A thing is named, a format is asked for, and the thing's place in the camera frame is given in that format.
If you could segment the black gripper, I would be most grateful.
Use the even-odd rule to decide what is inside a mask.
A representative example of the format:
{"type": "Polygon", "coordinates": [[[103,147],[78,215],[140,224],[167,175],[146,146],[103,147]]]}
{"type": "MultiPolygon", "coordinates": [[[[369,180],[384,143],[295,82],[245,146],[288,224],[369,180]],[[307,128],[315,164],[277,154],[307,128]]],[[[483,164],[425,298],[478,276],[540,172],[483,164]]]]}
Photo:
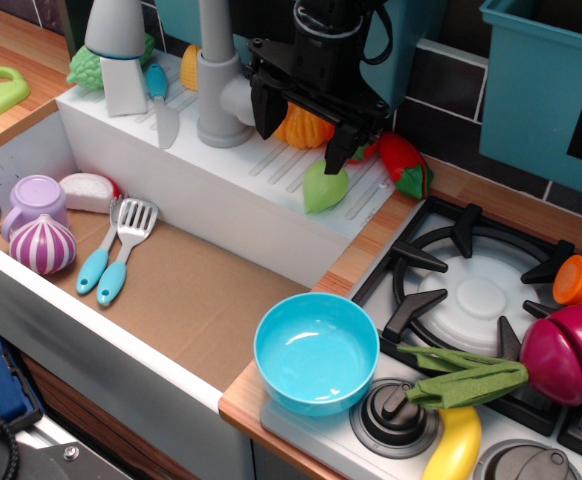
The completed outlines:
{"type": "Polygon", "coordinates": [[[277,130],[289,102],[335,126],[325,151],[326,175],[337,175],[360,147],[374,137],[389,112],[387,103],[366,83],[362,62],[377,65],[390,45],[372,59],[364,49],[371,21],[333,35],[303,24],[291,44],[254,38],[248,67],[255,129],[263,139],[277,130]]]}

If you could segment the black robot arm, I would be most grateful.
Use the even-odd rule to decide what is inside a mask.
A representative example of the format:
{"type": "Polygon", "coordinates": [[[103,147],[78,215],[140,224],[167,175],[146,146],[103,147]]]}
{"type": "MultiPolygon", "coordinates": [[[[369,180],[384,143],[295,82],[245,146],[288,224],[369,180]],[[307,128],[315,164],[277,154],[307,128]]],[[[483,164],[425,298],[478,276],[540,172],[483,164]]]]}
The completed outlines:
{"type": "Polygon", "coordinates": [[[291,44],[254,38],[247,68],[255,128],[269,138],[290,103],[334,127],[324,173],[336,175],[376,137],[389,105],[364,80],[360,65],[384,62],[393,48],[382,1],[297,1],[291,44]]]}

